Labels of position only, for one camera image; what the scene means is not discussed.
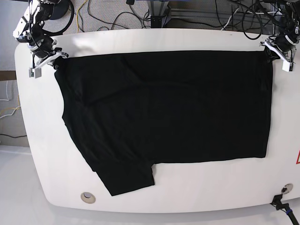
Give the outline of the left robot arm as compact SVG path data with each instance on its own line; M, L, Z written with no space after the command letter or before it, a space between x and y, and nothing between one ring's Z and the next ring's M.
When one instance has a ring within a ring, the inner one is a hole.
M246 14L252 14L260 24L259 36L263 33L264 24L258 13L268 18L274 26L273 34L260 45L271 61L282 60L282 69L291 72L294 66L296 46L300 43L300 2L293 0L257 0L250 7L245 7L241 27L244 30Z

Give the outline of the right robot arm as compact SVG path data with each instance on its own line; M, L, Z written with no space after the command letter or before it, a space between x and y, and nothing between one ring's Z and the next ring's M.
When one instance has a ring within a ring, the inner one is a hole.
M62 18L68 10L71 10L70 18L64 28L52 32L44 29L48 20ZM70 0L29 0L24 15L20 18L13 37L20 43L26 43L31 51L32 60L29 68L30 76L41 71L44 65L52 65L61 57L68 58L69 55L61 48L55 47L57 40L52 37L63 35L70 27L75 15L75 9Z

